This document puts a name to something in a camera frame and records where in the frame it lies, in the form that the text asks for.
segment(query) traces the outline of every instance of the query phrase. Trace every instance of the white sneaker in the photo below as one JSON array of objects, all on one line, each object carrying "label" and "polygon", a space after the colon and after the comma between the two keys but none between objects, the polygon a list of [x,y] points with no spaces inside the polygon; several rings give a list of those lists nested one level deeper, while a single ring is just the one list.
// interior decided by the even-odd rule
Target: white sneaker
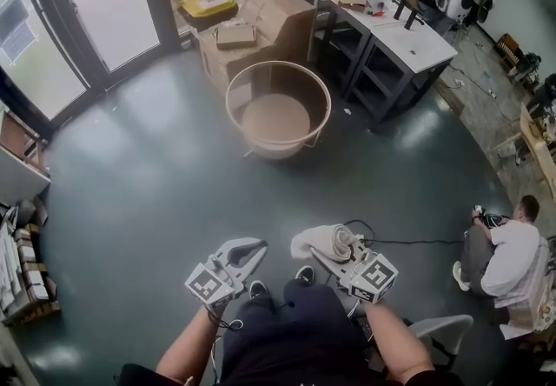
[{"label": "white sneaker", "polygon": [[468,292],[469,289],[471,289],[471,283],[465,283],[465,282],[461,281],[461,263],[460,263],[460,261],[456,261],[453,264],[452,276],[453,276],[453,279],[455,279],[458,282],[458,284],[460,286],[460,289],[462,289],[464,292]]}]

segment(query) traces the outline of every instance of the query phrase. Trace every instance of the gray pants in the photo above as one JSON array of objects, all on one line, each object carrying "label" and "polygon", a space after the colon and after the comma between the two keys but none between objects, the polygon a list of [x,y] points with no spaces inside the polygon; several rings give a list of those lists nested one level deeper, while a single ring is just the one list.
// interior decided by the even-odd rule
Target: gray pants
[{"label": "gray pants", "polygon": [[467,231],[461,255],[461,280],[471,283],[473,293],[488,296],[480,285],[494,255],[494,246],[481,227],[474,225]]},{"label": "gray pants", "polygon": [[415,7],[427,24],[441,37],[445,36],[453,26],[453,20],[443,12],[427,4],[417,1]]}]

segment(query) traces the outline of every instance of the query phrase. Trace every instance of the white t-shirt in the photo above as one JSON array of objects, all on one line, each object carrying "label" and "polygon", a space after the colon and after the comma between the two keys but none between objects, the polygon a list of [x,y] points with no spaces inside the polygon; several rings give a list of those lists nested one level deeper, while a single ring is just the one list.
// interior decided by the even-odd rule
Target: white t-shirt
[{"label": "white t-shirt", "polygon": [[510,292],[527,273],[540,245],[537,227],[530,223],[508,221],[491,229],[494,255],[480,280],[483,290],[492,296]]}]

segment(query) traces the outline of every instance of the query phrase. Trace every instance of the chair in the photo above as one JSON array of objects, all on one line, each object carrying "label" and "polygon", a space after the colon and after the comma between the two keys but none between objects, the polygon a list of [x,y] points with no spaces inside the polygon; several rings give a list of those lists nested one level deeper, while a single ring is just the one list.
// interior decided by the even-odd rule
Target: chair
[{"label": "chair", "polygon": [[[456,356],[460,353],[461,341],[473,326],[473,317],[469,315],[429,318],[409,324],[409,329],[425,344],[434,367],[437,370],[451,370]],[[440,352],[448,363],[438,364],[437,352]]]}]

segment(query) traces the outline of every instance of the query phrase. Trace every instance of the table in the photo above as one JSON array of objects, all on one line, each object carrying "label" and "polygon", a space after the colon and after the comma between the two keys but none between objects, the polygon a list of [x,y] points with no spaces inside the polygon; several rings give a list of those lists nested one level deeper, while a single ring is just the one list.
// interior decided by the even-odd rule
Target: table
[{"label": "table", "polygon": [[[341,93],[345,98],[354,95],[362,102],[372,117],[371,128],[391,113],[408,89],[412,90],[412,95],[405,97],[404,107],[414,106],[458,54],[426,23],[415,21],[411,29],[406,30],[405,24],[411,15],[408,8],[402,11],[399,20],[395,20],[394,13],[398,9],[395,3],[388,4],[384,17],[371,17],[339,8],[330,0],[314,0],[313,4],[318,9],[323,2],[328,2],[331,8],[322,40],[323,50],[330,42],[334,43],[332,33],[339,20],[361,33],[361,40],[352,50],[344,50],[338,44],[334,46],[350,60],[341,81]],[[378,58],[382,62],[387,60],[387,68],[393,72],[384,71]],[[422,81],[419,86],[413,85],[416,76]]]},{"label": "table", "polygon": [[491,151],[496,151],[504,145],[515,142],[520,137],[523,138],[527,148],[531,151],[531,155],[542,173],[543,180],[546,181],[553,200],[556,202],[556,163],[553,161],[553,157],[550,154],[545,139],[542,137],[542,134],[540,134],[523,103],[521,104],[520,132],[507,138],[504,142],[499,143],[493,147]]}]

